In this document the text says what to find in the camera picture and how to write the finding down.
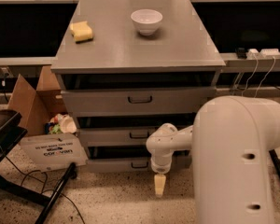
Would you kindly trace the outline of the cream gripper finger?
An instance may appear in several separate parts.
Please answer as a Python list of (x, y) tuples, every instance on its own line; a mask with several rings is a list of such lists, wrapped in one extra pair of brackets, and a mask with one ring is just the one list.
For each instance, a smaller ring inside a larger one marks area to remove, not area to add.
[(163, 174), (154, 175), (154, 185), (155, 185), (155, 195), (161, 197), (164, 193), (164, 188), (166, 184), (166, 176)]

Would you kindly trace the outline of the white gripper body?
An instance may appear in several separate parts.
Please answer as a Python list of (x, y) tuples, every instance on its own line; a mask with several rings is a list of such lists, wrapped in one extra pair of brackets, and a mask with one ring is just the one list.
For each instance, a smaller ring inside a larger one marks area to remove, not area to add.
[(151, 162), (151, 169), (156, 174), (165, 175), (171, 170), (172, 165), (172, 157), (173, 154), (162, 154), (162, 155), (152, 155), (150, 162)]

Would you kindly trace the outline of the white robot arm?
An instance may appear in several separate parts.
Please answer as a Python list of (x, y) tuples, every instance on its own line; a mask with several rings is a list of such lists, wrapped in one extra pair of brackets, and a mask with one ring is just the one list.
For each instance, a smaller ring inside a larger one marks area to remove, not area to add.
[(191, 152), (197, 224), (275, 224), (267, 161), (277, 147), (280, 104), (243, 96), (215, 98), (191, 126), (165, 123), (147, 139), (158, 196), (173, 153)]

